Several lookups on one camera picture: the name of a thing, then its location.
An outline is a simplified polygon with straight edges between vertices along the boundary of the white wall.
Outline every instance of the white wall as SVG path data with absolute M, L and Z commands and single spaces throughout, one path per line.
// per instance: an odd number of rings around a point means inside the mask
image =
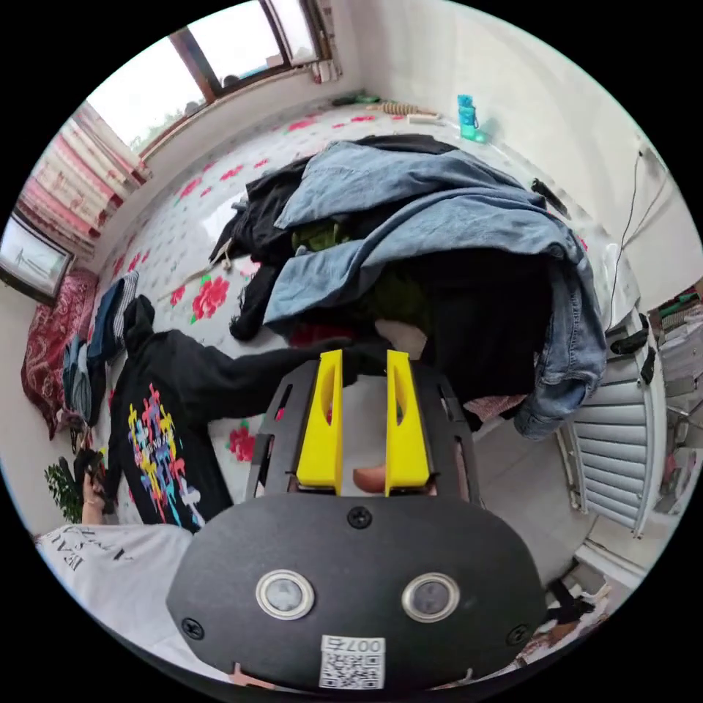
M 68 436 L 49 442 L 44 418 L 24 395 L 20 369 L 27 332 L 37 303 L 0 283 L 0 459 L 3 478 L 27 527 L 34 533 L 49 532 L 65 520 L 54 504 L 44 479 L 44 469 L 59 456 L 70 459 Z
M 474 97 L 477 115 L 549 174 L 617 241 L 633 191 L 638 129 L 591 77 L 516 27 L 443 0 L 350 1 L 365 88 L 436 109 L 456 122 L 456 96 Z M 636 225 L 663 177 L 640 163 Z M 651 309 L 703 275 L 691 215 L 669 181 L 628 258 Z
M 347 0 L 332 0 L 335 36 L 343 75 L 338 81 L 316 85 L 307 72 L 279 78 L 207 108 L 160 147 L 148 164 L 154 177 L 131 195 L 111 218 L 88 266 L 99 272 L 110 252 L 149 203 L 194 161 L 232 136 L 276 113 L 324 100 L 362 87 L 357 44 Z

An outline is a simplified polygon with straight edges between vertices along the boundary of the water bottle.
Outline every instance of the water bottle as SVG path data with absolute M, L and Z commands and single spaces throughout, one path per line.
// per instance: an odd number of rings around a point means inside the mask
M 457 96 L 459 106 L 459 130 L 464 139 L 484 141 L 483 134 L 478 129 L 478 118 L 474 99 L 470 95 Z

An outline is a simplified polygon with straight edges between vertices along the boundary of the white t-shirt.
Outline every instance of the white t-shirt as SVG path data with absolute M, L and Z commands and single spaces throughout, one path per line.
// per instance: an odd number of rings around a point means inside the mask
M 193 654 L 166 608 L 192 538 L 173 525 L 67 525 L 37 547 L 66 590 L 104 625 L 177 666 L 229 681 Z

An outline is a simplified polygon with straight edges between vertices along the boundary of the cable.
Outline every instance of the cable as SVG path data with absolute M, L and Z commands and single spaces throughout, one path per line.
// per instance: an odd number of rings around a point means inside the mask
M 637 158 L 635 159 L 635 185 L 632 189 L 632 201 L 630 202 L 630 216 L 628 217 L 628 223 L 625 225 L 625 230 L 620 238 L 620 251 L 617 254 L 617 259 L 615 260 L 615 273 L 613 276 L 613 292 L 610 296 L 610 314 L 608 318 L 608 324 L 606 325 L 606 330 L 610 327 L 610 323 L 613 322 L 613 301 L 615 300 L 615 286 L 617 285 L 617 267 L 620 263 L 620 257 L 622 256 L 623 244 L 625 243 L 625 235 L 628 233 L 630 228 L 630 223 L 632 222 L 632 213 L 635 209 L 635 195 L 637 194 L 637 166 L 639 165 L 639 160 L 642 158 L 642 152 L 638 150 Z
M 657 191 L 657 194 L 652 199 L 650 206 L 644 211 L 644 214 L 642 215 L 641 220 L 638 222 L 637 227 L 635 227 L 635 229 L 632 233 L 632 237 L 630 237 L 630 239 L 628 239 L 628 241 L 625 242 L 625 244 L 622 246 L 623 249 L 627 249 L 627 247 L 630 246 L 630 243 L 633 242 L 635 239 L 637 239 L 637 237 L 639 237 L 639 235 L 641 234 L 640 227 L 642 227 L 642 223 L 647 219 L 647 216 L 650 213 L 650 210 L 654 207 L 654 204 L 659 199 L 659 196 L 661 195 L 662 191 L 664 190 L 664 186 L 666 185 L 666 181 L 668 179 L 669 179 L 669 172 L 666 171 L 664 173 L 664 178 L 662 178 L 662 180 L 661 180 L 661 185 L 659 186 L 659 190 Z

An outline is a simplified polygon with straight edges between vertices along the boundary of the striped curtain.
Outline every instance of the striped curtain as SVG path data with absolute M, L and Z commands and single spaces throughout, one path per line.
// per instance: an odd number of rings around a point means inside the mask
M 151 176 L 139 156 L 83 103 L 32 169 L 16 207 L 46 237 L 91 261 L 112 214 Z

